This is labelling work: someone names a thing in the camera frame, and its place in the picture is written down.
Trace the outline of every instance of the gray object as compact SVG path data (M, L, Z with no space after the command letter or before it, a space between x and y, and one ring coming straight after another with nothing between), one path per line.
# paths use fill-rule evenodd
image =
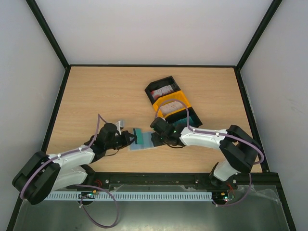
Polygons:
M247 187L235 190L240 198ZM119 224L112 231L287 231L288 226L277 201L275 186L255 186L240 204L216 208L210 202L120 201ZM111 201L95 201L87 208L93 218L110 225L116 217ZM24 201L14 231L100 231L76 201Z
M149 148L155 148L151 141L151 134L153 131L147 131L142 133L143 144L136 144L133 142L128 148L130 151L144 150Z
M45 201L76 201L80 192L52 192ZM211 192L113 192L117 201L212 201ZM94 196L95 201L113 201L106 193Z

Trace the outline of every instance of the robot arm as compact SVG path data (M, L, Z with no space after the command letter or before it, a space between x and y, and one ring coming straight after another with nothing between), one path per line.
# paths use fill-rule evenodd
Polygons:
M183 124L174 127L158 117L150 127L155 131L155 133L152 133L154 146L164 144L169 146L196 145L221 150L226 160L217 163L210 174L211 183L217 187L220 187L224 181L227 181L229 177L238 172L249 173L257 157L255 149L244 143L239 142L235 144L236 140L224 136L224 134L240 138L260 148L254 139L235 125L231 125L229 129L222 130L207 130L193 127L188 129Z
M136 136L128 131L120 131L116 125L106 123L101 128L96 140L88 147L88 142L63 157L62 154L47 155L44 152L35 153L13 180L13 186L21 192L33 173L45 162L54 157L42 171L28 185L24 197L36 205L43 201L50 192L73 184L88 184L92 182L94 171L87 165L105 156L109 149L119 150L129 146L136 140Z

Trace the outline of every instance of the black frame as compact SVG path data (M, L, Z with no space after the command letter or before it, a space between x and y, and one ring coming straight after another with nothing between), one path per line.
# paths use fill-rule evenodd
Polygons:
M238 64L234 65L138 65L138 64L69 64L61 51L61 48L55 39L51 29L49 28L42 12L40 11L37 3L35 0L26 0L28 3L32 13L36 17L38 23L40 24L42 30L44 31L47 39L49 40L51 46L53 47L55 53L57 54L59 60L61 61L63 67L65 68L64 77L62 80L62 84L58 93L58 97L56 99L56 103L51 115L51 119L47 128L46 136L42 145L41 150L46 151L50 138L51 133L53 130L53 126L60 108L61 100L64 94L65 86L69 77L69 73L71 67L73 66L109 66L109 67L218 67L218 68L233 68L235 72L235 76L238 82L239 90L242 96L243 104L245 107L247 119L249 122L249 126L253 135L253 138L261 145L261 151L264 153L261 139L256 127L256 122L254 115L252 113L250 102L247 97L247 92L243 83L243 79L241 76L241 69L245 62L247 61L250 53L254 49L255 45L257 44L258 40L260 39L262 33L266 29L267 25L269 24L270 20L274 16L275 12L277 11L279 5L281 4L282 0L273 0L269 9L267 10L266 14L264 15L260 25L258 26L256 32L254 33L251 41L249 42L247 48L245 49L242 57L240 58ZM268 162L266 157L264 162L261 164L262 173L252 173L253 183L255 185L275 185L278 191L278 195L280 201L282 202L283 210L289 225L290 230L296 230L295 225L291 216L291 212L288 207L288 203L286 201L281 182L277 173L270 172ZM209 173L96 173L95 178L108 180L109 184L117 183L118 181L125 183L125 184L189 184L194 185L197 189L208 189L208 185L203 185L200 183L199 179L208 177ZM237 184L248 184L249 178L245 174L239 174L234 177L237 181ZM17 199L15 208L13 210L9 225L7 227L8 231L13 230L17 216L19 213L20 206L22 204L22 200L20 198Z

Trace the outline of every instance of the wooden table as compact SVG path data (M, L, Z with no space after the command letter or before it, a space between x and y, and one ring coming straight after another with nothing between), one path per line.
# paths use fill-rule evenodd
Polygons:
M199 67L72 67L47 153L79 147L94 134L97 113L108 122L124 119L125 129L150 131L155 111L144 92L155 80L173 76L203 122L201 128L231 124L250 134L242 98L232 68ZM90 164L97 172L210 172L225 160L221 151L166 145L143 151L122 149ZM260 165L253 172L261 172Z

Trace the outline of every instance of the white cable track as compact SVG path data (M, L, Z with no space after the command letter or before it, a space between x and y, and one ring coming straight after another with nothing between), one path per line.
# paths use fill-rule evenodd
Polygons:
M212 201L211 192L113 192L117 201ZM54 191L45 198L45 201L76 201L81 198L81 192ZM85 198L84 201L112 201L104 193Z

